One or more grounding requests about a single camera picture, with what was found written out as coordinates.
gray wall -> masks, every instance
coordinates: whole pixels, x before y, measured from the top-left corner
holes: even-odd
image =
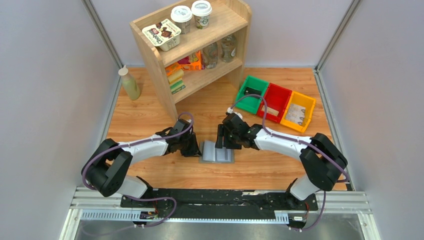
[[[362,1],[322,71],[384,240],[423,238],[423,11],[422,0]]]
[[[119,57],[143,60],[129,22],[177,0],[92,0]],[[246,64],[315,66],[351,0],[245,0],[253,12]]]
[[[0,3],[0,239],[58,239],[117,67],[79,0]]]

metal floor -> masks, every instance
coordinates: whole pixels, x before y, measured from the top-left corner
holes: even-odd
[[[310,214],[308,225],[317,214]],[[183,223],[169,222],[151,228],[131,228],[119,233],[92,237],[84,234],[104,234],[131,226],[126,221],[82,220],[76,240],[364,240],[356,214],[324,214],[320,223],[310,231],[294,232],[285,225],[248,223]]]

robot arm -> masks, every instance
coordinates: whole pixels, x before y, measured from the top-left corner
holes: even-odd
[[[126,146],[114,149],[99,157],[88,166],[85,177],[104,197],[119,193],[140,198],[148,187],[140,178],[127,176],[130,165],[151,157],[174,153],[177,150],[180,150],[181,154],[185,157],[200,156],[201,152],[193,128],[184,134],[178,135],[189,126],[190,123],[188,121],[179,119],[174,127],[156,132],[154,135],[145,139],[131,142],[115,142],[108,138],[100,144],[85,164],[81,174],[83,174],[87,164],[97,155],[119,145]]]
[[[333,189],[341,172],[324,157],[317,155],[309,146],[316,146],[344,169],[348,161],[327,136],[321,133],[317,133],[314,137],[294,136],[273,131],[270,128],[267,128],[267,131],[260,124],[249,126],[242,120],[239,113],[233,112],[227,114],[222,124],[218,126],[218,140],[215,147],[241,149],[243,146],[256,150],[269,150],[301,161],[306,174],[295,179],[287,189],[287,192],[293,196],[287,201],[293,207],[319,190]]]

white bottle cap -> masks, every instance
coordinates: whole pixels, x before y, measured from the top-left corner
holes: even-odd
[[[123,68],[119,69],[118,74],[120,76],[125,76],[128,74],[128,68],[127,65],[124,65]]]
[[[176,6],[171,11],[171,19],[177,23],[185,23],[192,17],[193,13],[188,6]]]
[[[195,1],[191,6],[191,12],[198,17],[204,17],[211,14],[212,6],[205,0]]]

wooden shelf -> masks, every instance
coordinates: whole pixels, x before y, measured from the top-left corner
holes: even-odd
[[[205,46],[228,36],[249,23],[221,1],[211,1],[212,13],[209,26],[197,29],[195,18],[191,19],[190,33],[180,35],[180,43],[169,51],[158,50],[165,67],[187,57]]]
[[[232,62],[219,60],[216,67],[212,69],[206,68],[200,71],[185,71],[184,76],[182,77],[185,88],[172,95],[174,102],[178,103],[242,65],[243,62],[240,59],[235,58]]]
[[[153,82],[157,99],[168,115],[175,121],[178,119],[175,104],[218,78],[227,75],[228,81],[236,89],[240,89],[244,81],[243,70],[245,69],[252,10],[243,0],[209,0],[212,6],[209,26],[206,29],[197,29],[193,18],[191,20],[190,33],[181,35],[179,45],[169,51],[162,51],[153,46],[142,33],[143,28],[157,24],[164,19],[170,19],[171,11],[174,7],[180,5],[191,7],[194,1],[196,0],[175,2],[129,23],[150,79]],[[213,69],[185,72],[182,78],[185,89],[172,94],[165,67],[211,43],[218,42],[230,34],[234,34],[237,39],[236,58],[232,62],[219,61]]]

